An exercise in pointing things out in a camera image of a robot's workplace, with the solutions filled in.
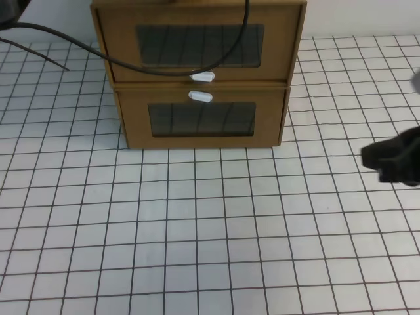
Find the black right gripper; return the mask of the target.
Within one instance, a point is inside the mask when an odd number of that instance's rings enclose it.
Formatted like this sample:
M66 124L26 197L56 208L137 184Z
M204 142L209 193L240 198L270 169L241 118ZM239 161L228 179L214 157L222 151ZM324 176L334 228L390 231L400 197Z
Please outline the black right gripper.
M362 165L378 172L379 182L419 186L419 128L361 149Z

